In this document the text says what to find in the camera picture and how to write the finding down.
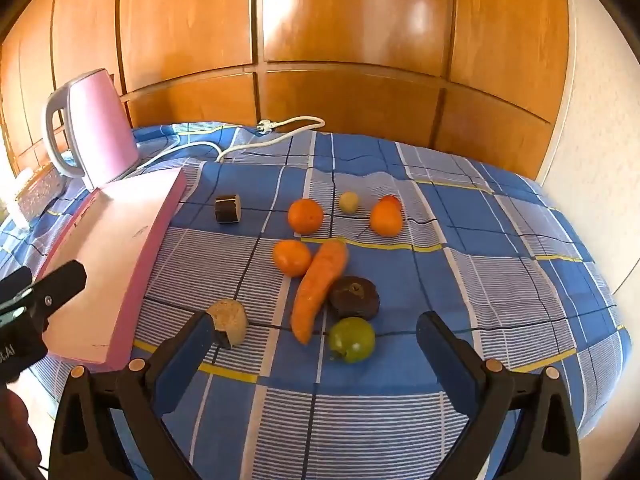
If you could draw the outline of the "person's left hand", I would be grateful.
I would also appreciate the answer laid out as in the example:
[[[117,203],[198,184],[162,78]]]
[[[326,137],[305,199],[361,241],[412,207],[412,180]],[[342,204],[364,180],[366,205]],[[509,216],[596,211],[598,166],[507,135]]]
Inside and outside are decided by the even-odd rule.
[[[1,437],[14,456],[30,466],[40,464],[41,452],[28,423],[28,409],[9,389],[1,390]]]

